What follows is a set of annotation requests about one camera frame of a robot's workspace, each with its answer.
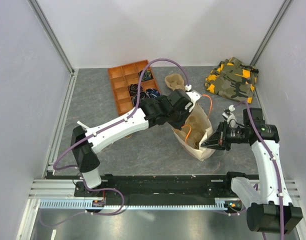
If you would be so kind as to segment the white paper takeout bag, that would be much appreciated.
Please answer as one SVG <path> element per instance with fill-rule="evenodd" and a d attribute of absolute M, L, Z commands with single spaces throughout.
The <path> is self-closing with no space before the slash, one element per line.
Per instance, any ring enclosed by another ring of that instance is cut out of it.
<path fill-rule="evenodd" d="M 213 149 L 201 146 L 214 132 L 209 119 L 213 108 L 213 101 L 207 94 L 203 94 L 202 96 L 210 100 L 208 114 L 197 104 L 185 121 L 185 124 L 181 127 L 181 130 L 172 129 L 176 139 L 183 148 L 199 161 L 204 161 L 215 152 Z"/>

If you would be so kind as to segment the cardboard cup carrier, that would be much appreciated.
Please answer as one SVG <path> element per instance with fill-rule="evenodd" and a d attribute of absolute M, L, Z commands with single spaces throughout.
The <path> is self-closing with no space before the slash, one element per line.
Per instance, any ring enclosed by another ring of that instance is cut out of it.
<path fill-rule="evenodd" d="M 185 91 L 185 83 L 183 77 L 178 73 L 167 75 L 164 79 L 167 87 L 172 91 L 181 89 Z"/>
<path fill-rule="evenodd" d="M 185 128 L 187 133 L 184 142 L 193 149 L 198 149 L 200 141 L 208 128 L 205 119 L 197 116 L 190 116 L 185 124 L 187 125 Z"/>

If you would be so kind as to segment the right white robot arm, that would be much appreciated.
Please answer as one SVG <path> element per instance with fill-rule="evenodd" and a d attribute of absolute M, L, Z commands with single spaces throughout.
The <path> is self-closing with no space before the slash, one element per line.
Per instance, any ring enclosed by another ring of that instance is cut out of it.
<path fill-rule="evenodd" d="M 261 108 L 243 110 L 243 124 L 236 123 L 235 105 L 230 105 L 216 131 L 200 143 L 203 148 L 229 151 L 232 144 L 248 144 L 254 154 L 259 190 L 241 172 L 228 172 L 222 191 L 235 195 L 246 208 L 247 226 L 252 232 L 278 233 L 283 239 L 303 219 L 300 207 L 294 206 L 280 162 L 280 138 L 277 127 L 266 124 Z"/>

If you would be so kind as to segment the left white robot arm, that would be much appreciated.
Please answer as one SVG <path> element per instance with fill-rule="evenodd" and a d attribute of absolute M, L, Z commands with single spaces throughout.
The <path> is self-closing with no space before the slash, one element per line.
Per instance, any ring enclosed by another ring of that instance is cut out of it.
<path fill-rule="evenodd" d="M 72 153 L 85 181 L 85 191 L 92 197 L 103 191 L 100 177 L 100 160 L 97 154 L 114 142 L 154 126 L 168 123 L 180 130 L 193 111 L 201 95 L 196 91 L 176 89 L 169 95 L 145 98 L 139 108 L 133 108 L 100 126 L 83 129 L 77 126 L 72 131 Z"/>

